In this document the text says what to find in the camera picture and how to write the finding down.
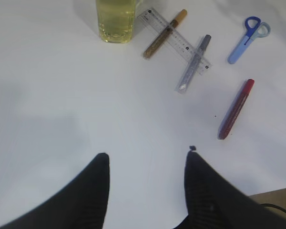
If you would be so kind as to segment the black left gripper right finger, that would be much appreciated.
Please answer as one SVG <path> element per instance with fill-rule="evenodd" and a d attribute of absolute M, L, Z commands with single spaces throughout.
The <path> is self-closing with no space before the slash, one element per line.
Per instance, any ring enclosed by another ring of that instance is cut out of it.
<path fill-rule="evenodd" d="M 184 191 L 187 216 L 178 229 L 286 229 L 286 219 L 244 195 L 195 151 L 186 157 Z"/>

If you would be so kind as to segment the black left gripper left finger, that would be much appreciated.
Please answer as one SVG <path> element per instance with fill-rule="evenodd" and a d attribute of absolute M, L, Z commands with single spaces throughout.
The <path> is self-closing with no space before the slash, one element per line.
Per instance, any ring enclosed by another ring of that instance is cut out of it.
<path fill-rule="evenodd" d="M 110 190 L 110 160 L 96 157 L 63 189 L 3 229 L 101 229 Z"/>

